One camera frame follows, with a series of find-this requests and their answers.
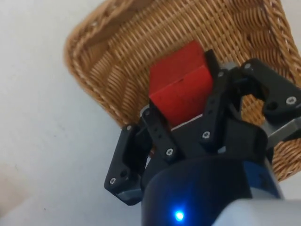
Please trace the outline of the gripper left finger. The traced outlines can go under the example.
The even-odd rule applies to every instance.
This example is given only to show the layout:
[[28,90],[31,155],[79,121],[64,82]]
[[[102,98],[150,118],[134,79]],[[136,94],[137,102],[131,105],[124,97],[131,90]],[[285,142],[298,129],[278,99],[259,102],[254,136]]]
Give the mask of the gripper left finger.
[[147,182],[180,159],[166,118],[150,101],[137,123],[122,127],[104,188],[126,205],[143,199]]

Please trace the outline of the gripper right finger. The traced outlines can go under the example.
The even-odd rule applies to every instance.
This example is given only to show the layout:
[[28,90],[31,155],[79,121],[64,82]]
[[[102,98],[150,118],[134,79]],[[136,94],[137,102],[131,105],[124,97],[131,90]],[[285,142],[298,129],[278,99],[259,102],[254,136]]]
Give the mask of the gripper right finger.
[[[208,149],[222,145],[271,148],[301,137],[301,89],[259,59],[221,68],[213,50],[205,60],[214,80],[201,125],[200,143]],[[264,102],[264,127],[241,118],[242,98],[252,95]]]

